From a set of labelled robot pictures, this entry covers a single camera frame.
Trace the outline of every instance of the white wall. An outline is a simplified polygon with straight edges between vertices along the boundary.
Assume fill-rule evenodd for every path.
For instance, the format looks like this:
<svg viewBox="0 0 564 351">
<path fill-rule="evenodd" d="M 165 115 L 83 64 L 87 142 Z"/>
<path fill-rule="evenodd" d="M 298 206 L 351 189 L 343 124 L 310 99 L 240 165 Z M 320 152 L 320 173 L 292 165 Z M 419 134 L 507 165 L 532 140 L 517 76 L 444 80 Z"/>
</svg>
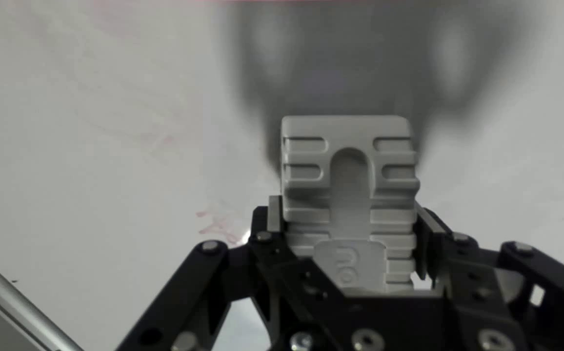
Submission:
<svg viewBox="0 0 564 351">
<path fill-rule="evenodd" d="M 113 349 L 277 193 L 288 111 L 409 115 L 423 204 L 564 259 L 564 2 L 0 0 L 0 271 Z"/>
</svg>

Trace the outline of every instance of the black metal bracket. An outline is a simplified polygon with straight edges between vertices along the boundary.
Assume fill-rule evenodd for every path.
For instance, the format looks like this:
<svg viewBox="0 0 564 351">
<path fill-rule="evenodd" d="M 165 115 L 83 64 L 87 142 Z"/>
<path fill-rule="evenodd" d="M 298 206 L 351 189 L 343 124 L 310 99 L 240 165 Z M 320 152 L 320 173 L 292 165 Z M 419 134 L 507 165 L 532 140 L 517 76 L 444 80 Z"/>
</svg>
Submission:
<svg viewBox="0 0 564 351">
<path fill-rule="evenodd" d="M 433 292 L 349 298 L 265 220 L 267 208 L 255 208 L 245 245 L 195 245 L 119 351 L 212 349 L 240 298 L 253 300 L 271 351 L 296 347 L 296 335 L 308 351 L 564 351 L 564 265 L 534 247 L 480 249 L 421 210 L 415 271 L 433 278 Z M 497 269 L 521 280 L 509 298 Z M 540 304 L 530 304 L 532 286 L 544 290 Z"/>
</svg>

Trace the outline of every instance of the gray background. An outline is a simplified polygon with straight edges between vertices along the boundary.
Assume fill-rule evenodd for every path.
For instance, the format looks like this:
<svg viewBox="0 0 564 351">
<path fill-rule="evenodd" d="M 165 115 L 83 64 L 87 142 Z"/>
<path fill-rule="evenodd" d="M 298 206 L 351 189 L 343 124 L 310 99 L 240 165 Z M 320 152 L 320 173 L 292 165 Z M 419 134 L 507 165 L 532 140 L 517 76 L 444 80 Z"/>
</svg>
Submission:
<svg viewBox="0 0 564 351">
<path fill-rule="evenodd" d="M 279 191 L 282 113 L 407 115 L 423 204 L 564 259 L 564 2 L 0 0 L 0 271 L 113 349 Z"/>
</svg>

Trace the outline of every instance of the screw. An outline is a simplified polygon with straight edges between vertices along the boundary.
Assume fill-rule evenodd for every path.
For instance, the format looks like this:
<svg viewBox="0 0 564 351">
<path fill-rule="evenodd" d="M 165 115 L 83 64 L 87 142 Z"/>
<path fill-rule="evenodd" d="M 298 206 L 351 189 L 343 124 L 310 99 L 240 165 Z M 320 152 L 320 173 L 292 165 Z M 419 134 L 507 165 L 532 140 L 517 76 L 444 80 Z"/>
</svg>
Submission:
<svg viewBox="0 0 564 351">
<path fill-rule="evenodd" d="M 269 232 L 257 232 L 257 241 L 269 241 L 269 239 L 273 239 L 273 234 L 269 234 Z"/>
<path fill-rule="evenodd" d="M 220 241 L 218 239 L 206 239 L 206 241 L 202 241 L 200 247 L 202 247 L 204 253 L 214 253 L 214 251 L 218 251 Z"/>
<path fill-rule="evenodd" d="M 353 351 L 384 351 L 384 339 L 374 329 L 355 329 L 351 335 Z"/>
<path fill-rule="evenodd" d="M 513 341 L 497 329 L 482 329 L 478 343 L 483 351 L 515 351 Z"/>
<path fill-rule="evenodd" d="M 290 351 L 310 351 L 314 345 L 314 337 L 310 333 L 298 331 L 288 339 L 288 345 Z"/>
<path fill-rule="evenodd" d="M 171 351 L 199 351 L 199 339 L 193 331 L 181 331 Z"/>
</svg>

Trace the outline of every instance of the black frame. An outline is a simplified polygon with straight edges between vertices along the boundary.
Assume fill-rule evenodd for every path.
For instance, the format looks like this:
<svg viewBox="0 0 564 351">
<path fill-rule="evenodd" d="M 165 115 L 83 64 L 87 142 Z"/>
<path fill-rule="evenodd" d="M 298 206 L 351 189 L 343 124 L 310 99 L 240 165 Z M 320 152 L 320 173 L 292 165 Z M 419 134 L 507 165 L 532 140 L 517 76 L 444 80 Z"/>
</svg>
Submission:
<svg viewBox="0 0 564 351">
<path fill-rule="evenodd" d="M 312 259 L 288 249 L 282 230 L 267 232 L 267 206 L 257 206 L 247 243 L 195 245 L 119 351 L 169 351 L 183 331 L 212 349 L 230 302 L 240 298 L 253 300 L 271 351 L 290 349 L 296 331 L 312 335 L 312 351 L 353 349 L 355 329 L 380 333 L 386 351 L 482 351 L 483 329 L 499 331 L 517 351 L 564 351 L 560 261 L 515 241 L 499 251 L 480 249 L 423 208 L 413 232 L 415 271 L 429 275 L 439 292 L 349 298 Z M 515 298 L 503 298 L 495 269 L 522 277 Z M 540 306 L 528 302 L 534 284 L 544 288 Z"/>
</svg>

